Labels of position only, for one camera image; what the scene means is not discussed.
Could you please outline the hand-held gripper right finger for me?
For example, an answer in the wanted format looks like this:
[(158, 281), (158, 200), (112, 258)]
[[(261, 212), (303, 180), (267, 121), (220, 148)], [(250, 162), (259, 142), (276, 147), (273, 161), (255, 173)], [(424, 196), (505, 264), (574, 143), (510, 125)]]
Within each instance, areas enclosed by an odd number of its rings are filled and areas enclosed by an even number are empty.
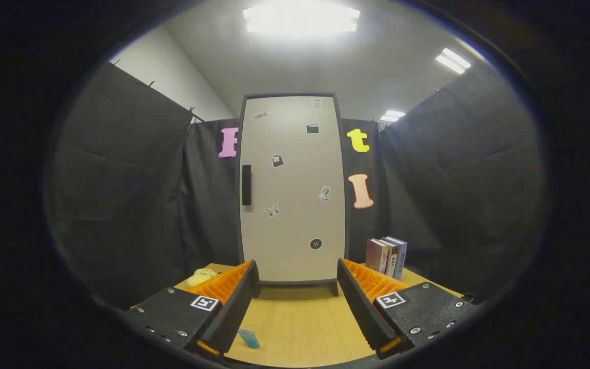
[(436, 341), (477, 310), (472, 299), (435, 283), (404, 283), (344, 258), (338, 259), (337, 280), (379, 359)]

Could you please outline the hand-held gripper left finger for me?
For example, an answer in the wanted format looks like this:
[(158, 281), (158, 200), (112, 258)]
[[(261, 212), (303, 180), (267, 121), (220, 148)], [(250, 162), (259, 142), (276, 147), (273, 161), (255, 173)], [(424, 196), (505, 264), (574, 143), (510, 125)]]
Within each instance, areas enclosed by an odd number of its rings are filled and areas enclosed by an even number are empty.
[(121, 312), (140, 334), (206, 359), (229, 352), (259, 287), (259, 268), (244, 262), (186, 290), (169, 286)]

